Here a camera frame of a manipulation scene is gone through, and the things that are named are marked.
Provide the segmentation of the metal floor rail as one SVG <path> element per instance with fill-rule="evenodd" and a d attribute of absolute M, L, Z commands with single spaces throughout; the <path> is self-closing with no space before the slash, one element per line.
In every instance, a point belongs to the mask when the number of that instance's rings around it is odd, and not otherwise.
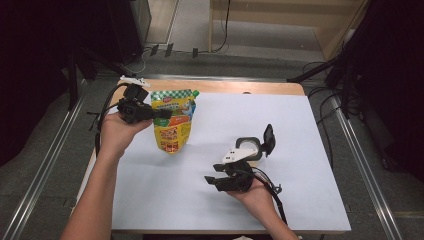
<path fill-rule="evenodd" d="M 74 112 L 67 94 L 42 115 L 20 153 L 0 167 L 0 240 L 15 233 L 39 189 Z"/>
<path fill-rule="evenodd" d="M 404 240 L 398 227 L 395 216 L 382 192 L 380 185 L 369 165 L 366 154 L 362 148 L 358 135 L 352 125 L 352 121 L 347 119 L 341 110 L 341 100 L 333 97 L 331 103 L 337 108 L 337 118 L 345 135 L 347 143 L 351 149 L 356 165 L 361 174 L 361 178 L 372 201 L 376 215 L 385 232 L 387 240 Z"/>

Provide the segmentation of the person's right hand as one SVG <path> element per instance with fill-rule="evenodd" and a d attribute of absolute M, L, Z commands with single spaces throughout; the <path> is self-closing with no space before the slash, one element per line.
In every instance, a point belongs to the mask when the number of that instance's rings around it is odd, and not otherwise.
<path fill-rule="evenodd" d="M 248 212 L 257 219 L 277 215 L 272 197 L 263 183 L 252 182 L 247 192 L 227 191 L 227 194 L 240 201 Z"/>

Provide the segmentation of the yellow green seasoning pouch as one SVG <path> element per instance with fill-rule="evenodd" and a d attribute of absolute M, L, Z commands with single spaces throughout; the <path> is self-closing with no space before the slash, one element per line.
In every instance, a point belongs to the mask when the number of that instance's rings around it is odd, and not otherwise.
<path fill-rule="evenodd" d="M 150 94 L 154 110 L 170 110 L 170 118 L 153 120 L 157 146 L 168 154 L 179 152 L 189 139 L 197 90 L 161 90 Z"/>

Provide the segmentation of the black cabinet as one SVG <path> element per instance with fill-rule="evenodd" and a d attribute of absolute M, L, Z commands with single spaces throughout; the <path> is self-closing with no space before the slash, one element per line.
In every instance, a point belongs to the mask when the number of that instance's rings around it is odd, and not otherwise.
<path fill-rule="evenodd" d="M 152 16 L 148 0 L 106 0 L 117 42 L 117 60 L 127 64 L 146 45 Z"/>

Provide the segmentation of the black curtain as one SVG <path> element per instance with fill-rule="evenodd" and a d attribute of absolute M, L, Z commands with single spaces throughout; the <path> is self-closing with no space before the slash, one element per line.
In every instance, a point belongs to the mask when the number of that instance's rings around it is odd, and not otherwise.
<path fill-rule="evenodd" d="M 369 0 L 339 60 L 388 168 L 424 182 L 424 0 Z"/>
<path fill-rule="evenodd" d="M 69 89 L 62 69 L 96 0 L 0 0 L 0 167 Z"/>

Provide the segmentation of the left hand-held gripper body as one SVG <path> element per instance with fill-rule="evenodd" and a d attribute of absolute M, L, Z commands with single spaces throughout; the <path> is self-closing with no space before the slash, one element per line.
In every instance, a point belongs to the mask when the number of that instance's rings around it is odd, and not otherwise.
<path fill-rule="evenodd" d="M 155 118 L 155 112 L 144 100 L 149 92 L 145 87 L 150 87 L 143 78 L 131 78 L 122 75 L 120 80 L 127 86 L 123 97 L 118 101 L 117 109 L 122 115 L 122 119 L 129 124 Z"/>

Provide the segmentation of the black metal stand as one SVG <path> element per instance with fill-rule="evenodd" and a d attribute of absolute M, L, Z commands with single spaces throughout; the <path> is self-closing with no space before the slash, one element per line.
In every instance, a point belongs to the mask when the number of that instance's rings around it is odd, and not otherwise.
<path fill-rule="evenodd" d="M 69 110 L 72 110 L 79 98 L 77 71 L 80 71 L 85 79 L 94 80 L 97 70 L 94 62 L 100 63 L 104 67 L 117 73 L 119 76 L 132 76 L 132 73 L 119 67 L 87 47 L 74 47 L 68 54 L 68 86 L 70 93 Z"/>

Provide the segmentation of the person's left hand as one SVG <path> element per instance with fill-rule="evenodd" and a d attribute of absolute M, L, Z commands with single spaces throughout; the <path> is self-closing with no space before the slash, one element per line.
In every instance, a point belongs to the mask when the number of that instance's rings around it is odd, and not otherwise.
<path fill-rule="evenodd" d="M 151 124 L 151 120 L 128 124 L 121 119 L 119 113 L 108 114 L 102 124 L 98 156 L 119 159 L 134 137 Z"/>

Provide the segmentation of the glass jar with black lid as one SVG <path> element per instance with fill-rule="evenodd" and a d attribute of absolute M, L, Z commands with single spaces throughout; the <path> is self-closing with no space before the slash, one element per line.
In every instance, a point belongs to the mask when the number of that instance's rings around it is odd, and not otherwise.
<path fill-rule="evenodd" d="M 246 157 L 246 161 L 252 167 L 257 167 L 259 160 L 265 156 L 268 157 L 274 150 L 276 139 L 271 124 L 268 124 L 263 133 L 263 142 L 257 137 L 242 137 L 238 138 L 235 143 L 236 149 L 248 149 L 253 153 Z"/>

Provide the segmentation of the wooden shelf frame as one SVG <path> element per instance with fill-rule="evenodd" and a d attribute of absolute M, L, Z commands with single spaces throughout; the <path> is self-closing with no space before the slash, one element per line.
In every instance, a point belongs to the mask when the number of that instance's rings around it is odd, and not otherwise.
<path fill-rule="evenodd" d="M 370 0 L 209 0 L 209 39 L 213 21 L 229 20 L 312 27 L 323 57 L 330 60 L 342 49 L 349 31 L 361 22 Z"/>

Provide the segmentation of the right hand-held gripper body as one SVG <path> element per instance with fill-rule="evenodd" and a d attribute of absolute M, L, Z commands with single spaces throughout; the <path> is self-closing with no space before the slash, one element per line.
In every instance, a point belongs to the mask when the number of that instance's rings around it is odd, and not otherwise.
<path fill-rule="evenodd" d="M 227 152 L 220 163 L 217 163 L 230 165 L 230 169 L 223 172 L 227 176 L 222 178 L 222 183 L 214 185 L 218 191 L 248 191 L 252 185 L 254 173 L 246 157 L 252 153 L 252 150 L 233 148 Z"/>

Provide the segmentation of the black stand leg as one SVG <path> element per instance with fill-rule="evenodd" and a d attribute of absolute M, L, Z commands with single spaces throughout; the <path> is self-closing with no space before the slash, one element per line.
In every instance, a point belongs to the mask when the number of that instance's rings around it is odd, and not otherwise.
<path fill-rule="evenodd" d="M 287 82 L 288 83 L 301 83 L 301 82 L 309 79 L 310 77 L 327 70 L 328 68 L 332 67 L 336 62 L 337 62 L 336 58 L 333 58 L 333 59 L 331 59 L 327 62 L 323 62 L 320 65 L 314 67 L 313 69 L 306 71 L 305 73 L 303 73 L 299 76 L 287 79 Z"/>

